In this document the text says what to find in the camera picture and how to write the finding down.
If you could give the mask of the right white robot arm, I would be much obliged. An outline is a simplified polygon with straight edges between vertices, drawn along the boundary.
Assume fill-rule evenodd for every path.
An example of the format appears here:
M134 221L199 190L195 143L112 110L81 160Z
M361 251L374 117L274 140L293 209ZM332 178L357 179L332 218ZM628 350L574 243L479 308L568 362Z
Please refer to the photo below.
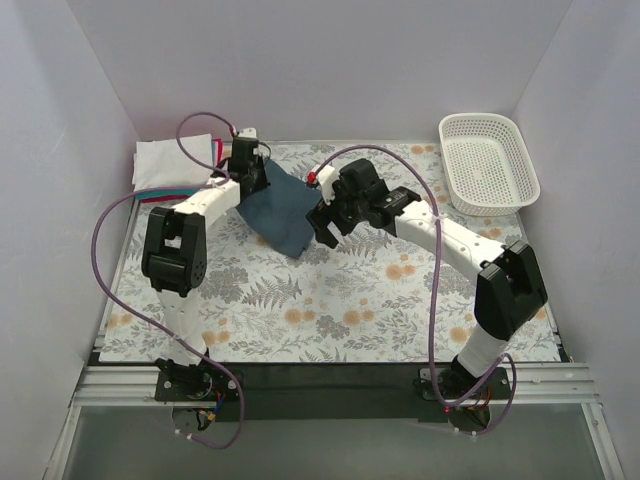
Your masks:
M522 240L506 245L485 238L437 214L416 192L389 189L366 159L341 170L316 167L306 183L322 196L307 215L318 242L335 248L331 225L348 235L366 222L429 251L437 266L453 267L474 286L477 325L448 371L431 378L435 390L462 399L479 395L513 335L548 301L533 248Z

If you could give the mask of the blue grey t shirt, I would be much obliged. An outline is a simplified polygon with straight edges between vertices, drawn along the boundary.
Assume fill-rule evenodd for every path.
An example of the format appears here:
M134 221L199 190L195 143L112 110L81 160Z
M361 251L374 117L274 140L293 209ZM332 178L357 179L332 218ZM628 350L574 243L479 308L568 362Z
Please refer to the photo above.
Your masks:
M298 259L314 237L306 215L317 206L321 194L273 161L267 162L265 170L270 185L243 200L237 211L273 250Z

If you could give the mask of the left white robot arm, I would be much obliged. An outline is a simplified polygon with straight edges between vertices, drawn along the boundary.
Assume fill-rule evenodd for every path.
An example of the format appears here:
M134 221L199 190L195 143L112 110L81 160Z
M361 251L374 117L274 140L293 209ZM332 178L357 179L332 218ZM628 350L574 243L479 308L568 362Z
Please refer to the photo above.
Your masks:
M155 207L148 217L142 273L157 292L164 326L171 331L171 349L156 365L172 387L189 399L200 400L214 391L217 376L201 356L207 353L199 319L199 287L207 270L207 230L250 195L269 186L265 160L254 128L241 130L232 140L231 156L223 171L224 184L214 173L205 187L169 208Z

